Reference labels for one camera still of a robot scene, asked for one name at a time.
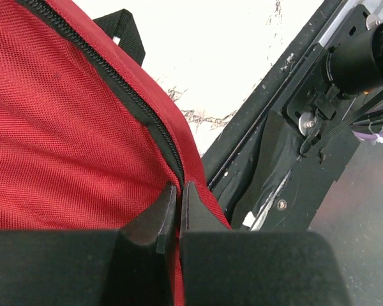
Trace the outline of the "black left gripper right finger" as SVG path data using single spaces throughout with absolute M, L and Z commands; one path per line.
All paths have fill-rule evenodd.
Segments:
M 187 182 L 182 197 L 179 234 L 214 235 L 228 230 L 203 204 L 195 183 Z

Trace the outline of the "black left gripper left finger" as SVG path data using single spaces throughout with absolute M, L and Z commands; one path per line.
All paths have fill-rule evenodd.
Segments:
M 105 285 L 105 305 L 173 305 L 177 188 L 158 198 L 117 232 Z

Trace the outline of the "red student backpack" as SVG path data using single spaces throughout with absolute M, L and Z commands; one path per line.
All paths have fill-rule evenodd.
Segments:
M 72 1 L 0 1 L 0 305 L 105 305 L 117 232 L 177 188 L 173 305 L 233 305 L 229 225 L 175 103 Z

